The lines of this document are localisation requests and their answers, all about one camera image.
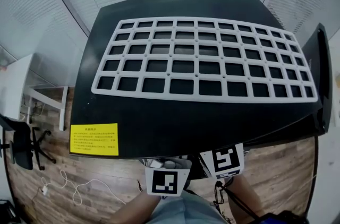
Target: office chair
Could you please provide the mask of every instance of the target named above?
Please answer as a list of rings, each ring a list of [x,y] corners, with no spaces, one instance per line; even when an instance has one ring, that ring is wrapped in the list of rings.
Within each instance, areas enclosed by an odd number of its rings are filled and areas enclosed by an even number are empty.
[[[33,169],[33,153],[35,152],[37,164],[39,170],[45,170],[45,167],[41,166],[39,154],[50,160],[52,163],[56,163],[56,160],[45,154],[41,148],[40,144],[46,135],[51,135],[51,131],[44,131],[42,136],[37,139],[35,131],[38,131],[38,127],[32,128],[31,140],[31,129],[23,121],[10,120],[8,117],[0,114],[0,125],[6,131],[14,131],[13,142],[10,141],[9,144],[0,144],[0,157],[1,149],[10,149],[12,163],[17,163],[19,166],[32,170]]]

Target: cable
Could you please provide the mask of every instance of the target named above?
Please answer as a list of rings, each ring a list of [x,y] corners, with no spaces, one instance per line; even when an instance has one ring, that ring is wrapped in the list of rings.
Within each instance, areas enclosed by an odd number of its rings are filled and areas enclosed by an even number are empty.
[[[79,186],[83,186],[83,185],[87,185],[87,184],[93,182],[94,180],[95,180],[95,181],[98,181],[98,182],[101,182],[102,184],[104,184],[104,185],[109,189],[109,191],[111,192],[112,196],[114,196],[116,199],[118,199],[118,200],[121,201],[122,203],[126,204],[124,201],[122,201],[119,197],[117,197],[117,196],[111,191],[110,187],[109,187],[106,183],[102,182],[101,180],[92,179],[92,180],[90,180],[88,183],[79,184],[78,186],[75,186],[73,182],[71,182],[70,180],[67,179],[67,174],[66,174],[66,172],[65,172],[64,170],[62,170],[62,169],[60,170],[60,175],[61,175],[62,178],[65,180],[65,184],[64,184],[63,186],[57,186],[57,185],[54,185],[54,184],[52,184],[52,183],[47,183],[47,182],[46,182],[46,179],[45,179],[44,177],[41,178],[41,182],[43,183],[44,187],[47,187],[47,185],[50,185],[50,184],[51,184],[51,185],[53,185],[53,186],[55,186],[55,187],[57,187],[57,188],[59,188],[59,189],[63,189],[63,188],[66,186],[66,184],[67,184],[68,182],[70,182],[70,183],[73,185],[74,189],[75,189],[75,191],[74,191],[74,193],[73,193],[73,195],[72,195],[72,200],[73,200],[73,203],[74,203],[75,205],[77,205],[77,206],[80,206],[80,205],[82,204],[82,202],[83,202],[83,200],[82,200],[82,198],[81,198],[81,194],[80,194],[79,191],[78,191],[78,187],[79,187]],[[74,200],[75,194],[78,194],[79,199],[80,199],[80,203],[76,203],[76,201]]]

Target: table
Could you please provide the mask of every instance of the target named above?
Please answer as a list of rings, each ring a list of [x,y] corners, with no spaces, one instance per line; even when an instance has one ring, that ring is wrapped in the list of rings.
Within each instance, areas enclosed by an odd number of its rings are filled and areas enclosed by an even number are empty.
[[[119,156],[195,154],[254,140],[303,119],[312,104],[218,104],[104,96],[91,92],[98,65],[122,19],[197,16],[282,26],[259,0],[128,0],[100,9],[76,81],[71,125],[118,123]]]

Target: wooden floor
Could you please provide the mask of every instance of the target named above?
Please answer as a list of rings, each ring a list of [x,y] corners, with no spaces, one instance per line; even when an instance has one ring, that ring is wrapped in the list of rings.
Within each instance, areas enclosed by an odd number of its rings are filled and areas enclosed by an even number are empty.
[[[59,91],[48,90],[45,93],[56,99],[61,97]],[[14,195],[31,223],[107,223],[112,213],[122,206],[99,182],[79,187],[83,203],[81,206],[73,204],[74,187],[70,183],[63,189],[49,185],[47,195],[43,196],[40,192],[43,187],[41,178],[45,177],[47,182],[62,186],[64,181],[60,176],[61,169],[76,185],[94,178],[102,180],[124,201],[139,194],[137,180],[145,188],[144,166],[136,160],[92,159],[69,155],[72,99],[73,89],[70,89],[65,117],[67,129],[64,132],[58,130],[59,113],[52,107],[45,106],[41,116],[33,117],[34,126],[53,132],[52,136],[46,137],[41,147],[57,160],[57,164],[42,158],[45,171],[39,171],[35,160],[33,170],[25,170],[11,164],[11,156],[9,152],[6,153]],[[6,141],[11,139],[12,133],[6,133]],[[259,194],[266,212],[305,212],[312,183],[314,153],[313,138],[253,149],[248,153],[244,174]],[[189,189],[208,201],[213,201],[214,184],[212,178],[195,180],[191,182]],[[227,203],[221,209],[227,217],[232,217]]]

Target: yellow sticker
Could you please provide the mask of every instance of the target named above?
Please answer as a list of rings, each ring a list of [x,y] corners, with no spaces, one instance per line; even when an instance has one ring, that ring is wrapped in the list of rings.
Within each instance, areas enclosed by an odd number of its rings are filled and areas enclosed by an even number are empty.
[[[71,125],[70,152],[118,155],[118,124]]]

